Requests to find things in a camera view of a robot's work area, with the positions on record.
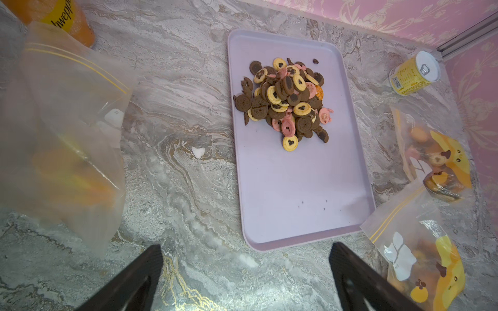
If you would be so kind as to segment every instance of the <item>bag of cookies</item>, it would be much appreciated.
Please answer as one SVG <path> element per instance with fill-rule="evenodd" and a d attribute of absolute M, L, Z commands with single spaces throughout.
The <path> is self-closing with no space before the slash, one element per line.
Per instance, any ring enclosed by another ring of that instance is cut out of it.
<path fill-rule="evenodd" d="M 377 207 L 360 226 L 388 261 L 387 281 L 426 311 L 444 311 L 465 287 L 455 244 L 420 179 Z"/>
<path fill-rule="evenodd" d="M 470 163 L 461 144 L 409 114 L 391 108 L 403 169 L 436 198 L 454 202 L 472 189 Z"/>

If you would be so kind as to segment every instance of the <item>yellow cookie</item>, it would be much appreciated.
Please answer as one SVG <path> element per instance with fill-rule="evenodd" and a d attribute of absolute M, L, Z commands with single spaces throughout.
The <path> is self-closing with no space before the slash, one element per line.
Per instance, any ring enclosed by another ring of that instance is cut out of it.
<path fill-rule="evenodd" d="M 279 104 L 282 102 L 282 100 L 277 95 L 277 91 L 274 85 L 268 88 L 268 90 L 266 91 L 266 97 L 271 104 Z"/>
<path fill-rule="evenodd" d="M 309 82 L 313 83 L 314 85 L 318 85 L 318 81 L 316 81 L 312 76 L 308 74 L 305 74 L 304 76 L 308 79 Z"/>
<path fill-rule="evenodd" d="M 273 60 L 273 67 L 276 71 L 279 71 L 280 69 L 287 67 L 287 62 L 277 57 Z"/>
<path fill-rule="evenodd" d="M 294 106 L 294 113 L 297 115 L 307 115 L 311 112 L 311 106 L 308 103 L 301 102 Z"/>
<path fill-rule="evenodd" d="M 302 92 L 306 88 L 306 82 L 304 82 L 301 75 L 294 75 L 294 77 L 292 77 L 292 81 L 294 82 L 294 87 L 299 91 Z"/>
<path fill-rule="evenodd" d="M 297 148 L 297 144 L 299 141 L 297 140 L 296 135 L 292 137 L 284 137 L 282 141 L 282 146 L 287 151 L 294 151 Z"/>
<path fill-rule="evenodd" d="M 254 76 L 254 83 L 261 83 L 266 79 L 266 75 L 268 74 L 268 69 L 263 68 L 260 71 L 256 72 Z"/>
<path fill-rule="evenodd" d="M 249 119 L 253 120 L 253 121 L 261 121 L 261 120 L 258 120 L 256 119 L 255 117 L 252 116 L 252 108 L 248 110 L 248 116 L 249 116 Z"/>
<path fill-rule="evenodd" d="M 280 105 L 270 104 L 271 110 L 274 112 L 286 112 L 287 107 L 282 107 Z"/>

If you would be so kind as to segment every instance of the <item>pink wallpaper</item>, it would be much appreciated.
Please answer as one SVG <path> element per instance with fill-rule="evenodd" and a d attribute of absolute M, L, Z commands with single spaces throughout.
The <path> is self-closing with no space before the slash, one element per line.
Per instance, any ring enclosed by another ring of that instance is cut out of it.
<path fill-rule="evenodd" d="M 263 0 L 438 46 L 498 10 L 497 0 Z"/>
<path fill-rule="evenodd" d="M 498 232 L 498 34 L 450 59 L 446 70 Z"/>

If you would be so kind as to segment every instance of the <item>plastic tray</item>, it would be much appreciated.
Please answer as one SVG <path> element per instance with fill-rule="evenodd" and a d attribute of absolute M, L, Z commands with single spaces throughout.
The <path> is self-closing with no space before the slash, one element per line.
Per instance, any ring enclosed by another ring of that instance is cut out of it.
<path fill-rule="evenodd" d="M 281 133 L 265 120 L 245 126 L 244 114 L 232 104 L 242 229 L 256 251 L 359 231 L 375 209 L 346 70 L 333 44 L 233 30 L 228 37 L 232 97 L 242 93 L 244 77 L 253 78 L 253 60 L 272 66 L 276 57 L 320 72 L 323 104 L 334 114 L 323 126 L 328 143 L 315 134 L 287 152 Z M 319 64 L 313 64 L 314 58 Z"/>

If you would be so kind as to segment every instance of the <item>gray marble surface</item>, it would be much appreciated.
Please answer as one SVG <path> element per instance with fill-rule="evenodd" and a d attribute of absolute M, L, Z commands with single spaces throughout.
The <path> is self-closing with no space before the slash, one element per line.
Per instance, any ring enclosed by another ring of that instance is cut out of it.
<path fill-rule="evenodd" d="M 40 227 L 1 207 L 0 310 L 72 310 L 153 243 L 165 259 L 153 310 L 340 310 L 327 261 L 334 241 L 386 274 L 363 233 L 267 253 L 246 245 L 228 82 L 233 29 L 339 48 L 377 204 L 408 182 L 388 104 L 420 113 L 467 146 L 443 65 L 441 81 L 413 96 L 402 99 L 383 84 L 391 68 L 420 50 L 414 45 L 233 0 L 95 0 L 83 7 L 97 34 L 93 48 L 140 74 L 121 141 L 127 211 L 105 258 L 97 258 L 63 225 Z M 3 94 L 25 30 L 3 8 L 0 25 Z M 197 159 L 192 147 L 206 152 Z M 475 198 L 441 207 L 467 273 L 450 309 L 496 310 L 497 240 L 474 167 L 472 178 Z"/>

